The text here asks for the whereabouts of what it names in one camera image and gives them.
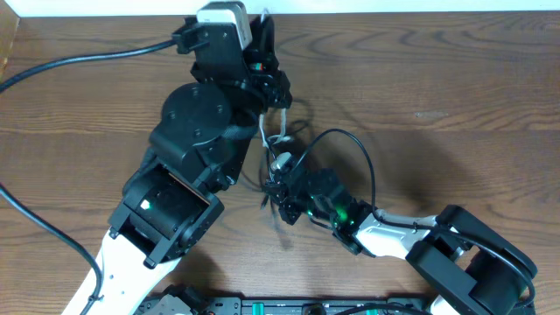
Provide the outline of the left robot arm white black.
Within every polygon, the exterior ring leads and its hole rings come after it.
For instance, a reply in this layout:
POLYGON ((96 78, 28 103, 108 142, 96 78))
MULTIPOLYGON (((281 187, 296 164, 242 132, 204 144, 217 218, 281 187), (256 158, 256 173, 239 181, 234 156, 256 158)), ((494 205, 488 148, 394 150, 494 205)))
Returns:
POLYGON ((164 101, 68 314, 135 312, 223 212, 218 193, 237 182, 267 111, 291 105, 270 16, 240 23, 189 17, 171 44, 194 55, 193 82, 164 101))

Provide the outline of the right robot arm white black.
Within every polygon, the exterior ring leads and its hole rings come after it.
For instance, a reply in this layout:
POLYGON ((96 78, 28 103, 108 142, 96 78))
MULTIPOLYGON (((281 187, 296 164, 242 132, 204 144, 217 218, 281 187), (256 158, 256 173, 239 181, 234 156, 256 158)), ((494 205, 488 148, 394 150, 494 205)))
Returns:
POLYGON ((354 198, 331 169, 277 171, 263 190, 286 223, 305 214, 354 255, 407 262, 438 293, 429 314, 535 311, 535 264, 460 206, 423 218, 386 213, 354 198))

